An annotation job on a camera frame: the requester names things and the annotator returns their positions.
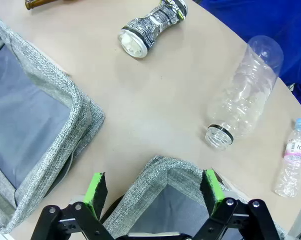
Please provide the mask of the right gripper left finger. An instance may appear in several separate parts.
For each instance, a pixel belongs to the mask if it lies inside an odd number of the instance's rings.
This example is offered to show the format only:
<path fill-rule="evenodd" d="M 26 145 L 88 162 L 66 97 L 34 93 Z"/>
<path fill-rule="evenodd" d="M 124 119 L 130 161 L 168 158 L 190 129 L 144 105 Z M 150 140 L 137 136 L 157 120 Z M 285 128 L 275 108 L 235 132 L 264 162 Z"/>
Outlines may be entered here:
<path fill-rule="evenodd" d="M 57 205 L 45 206 L 36 224 L 38 240 L 68 240 L 81 233 L 86 240 L 112 240 L 113 237 L 100 221 L 108 189 L 105 173 L 95 173 L 84 199 L 61 209 Z"/>

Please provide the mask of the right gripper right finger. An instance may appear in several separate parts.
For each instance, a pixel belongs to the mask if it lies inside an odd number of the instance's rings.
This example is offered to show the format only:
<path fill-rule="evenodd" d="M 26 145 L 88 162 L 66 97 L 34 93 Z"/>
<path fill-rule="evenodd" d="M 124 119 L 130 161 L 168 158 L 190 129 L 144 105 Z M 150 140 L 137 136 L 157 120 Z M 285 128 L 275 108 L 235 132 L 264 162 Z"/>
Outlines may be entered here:
<path fill-rule="evenodd" d="M 194 240 L 220 240 L 228 229 L 238 229 L 244 240 L 277 240 L 278 232 L 266 203 L 252 199 L 243 203 L 225 197 L 212 169 L 204 170 L 200 191 L 209 218 L 193 237 Z"/>

